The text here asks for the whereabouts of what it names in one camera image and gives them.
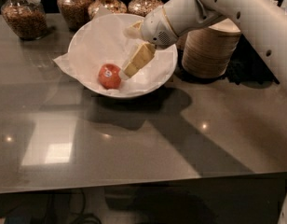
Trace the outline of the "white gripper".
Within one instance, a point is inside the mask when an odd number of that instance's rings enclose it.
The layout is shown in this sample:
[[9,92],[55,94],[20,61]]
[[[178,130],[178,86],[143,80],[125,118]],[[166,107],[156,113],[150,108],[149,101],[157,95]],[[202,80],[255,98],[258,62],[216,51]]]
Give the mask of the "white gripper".
[[179,37],[193,30],[209,27],[225,17],[206,8],[200,0],[169,0],[124,29],[124,36],[130,39],[143,39],[142,43],[132,48],[118,75],[123,80],[132,78],[149,62],[157,47],[164,49],[175,44]]

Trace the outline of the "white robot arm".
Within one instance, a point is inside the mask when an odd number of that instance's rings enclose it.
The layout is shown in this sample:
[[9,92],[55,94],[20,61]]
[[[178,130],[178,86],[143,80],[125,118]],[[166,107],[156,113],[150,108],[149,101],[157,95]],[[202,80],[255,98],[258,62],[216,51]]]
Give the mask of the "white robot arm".
[[192,29],[228,18],[278,79],[276,89],[232,90],[226,85],[193,93],[191,133],[183,119],[167,125],[170,138],[205,182],[243,187],[246,176],[287,173],[287,13],[267,0],[170,0],[150,12],[140,35],[171,42]]

